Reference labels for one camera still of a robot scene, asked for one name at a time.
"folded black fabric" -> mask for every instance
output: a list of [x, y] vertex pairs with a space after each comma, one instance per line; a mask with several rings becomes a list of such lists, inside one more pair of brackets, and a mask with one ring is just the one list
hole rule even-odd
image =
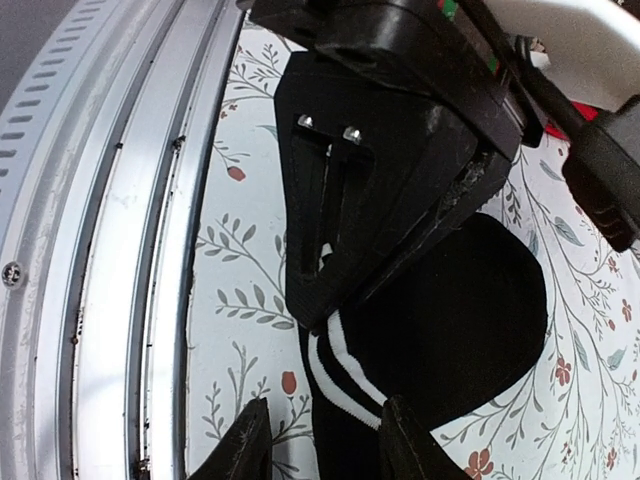
[[533, 367], [546, 327], [535, 257], [476, 214], [366, 305], [332, 317], [328, 333], [301, 329], [321, 479], [381, 478], [385, 398], [402, 395], [423, 428], [441, 426]]

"floral tablecloth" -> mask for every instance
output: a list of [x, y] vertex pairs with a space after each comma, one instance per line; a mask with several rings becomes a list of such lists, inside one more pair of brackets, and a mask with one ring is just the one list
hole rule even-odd
[[[284, 304], [285, 209], [272, 104], [294, 49], [245, 24], [220, 114], [187, 332], [191, 472], [244, 404], [264, 396], [274, 478], [318, 478], [313, 405]], [[640, 478], [640, 252], [614, 253], [575, 205], [560, 174], [567, 151], [553, 137], [523, 149], [507, 185], [483, 209], [541, 263], [549, 328], [538, 365], [520, 382], [435, 432], [475, 480]]]

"bolt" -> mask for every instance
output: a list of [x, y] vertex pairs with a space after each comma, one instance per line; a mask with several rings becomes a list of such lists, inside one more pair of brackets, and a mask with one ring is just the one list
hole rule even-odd
[[313, 128], [313, 118], [309, 115], [300, 115], [300, 118], [298, 118], [298, 125], [304, 128]]
[[360, 145], [360, 142], [362, 141], [362, 134], [357, 128], [347, 127], [344, 129], [342, 138], [350, 141], [351, 143], [355, 143], [356, 145]]
[[24, 276], [22, 266], [18, 262], [9, 262], [2, 269], [2, 283], [10, 290], [15, 290], [22, 285]]

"metal frame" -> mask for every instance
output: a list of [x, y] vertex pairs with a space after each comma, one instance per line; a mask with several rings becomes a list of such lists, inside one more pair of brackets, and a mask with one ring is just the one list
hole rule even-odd
[[[23, 269], [0, 304], [0, 479], [184, 477], [190, 247], [241, 19], [229, 0], [83, 0], [12, 97], [40, 116], [15, 201], [0, 185], [0, 261]], [[70, 28], [86, 48], [25, 104]]]

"gray surface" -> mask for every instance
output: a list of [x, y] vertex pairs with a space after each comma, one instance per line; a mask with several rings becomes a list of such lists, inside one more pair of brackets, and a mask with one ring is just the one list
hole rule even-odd
[[0, 0], [0, 112], [76, 0]]

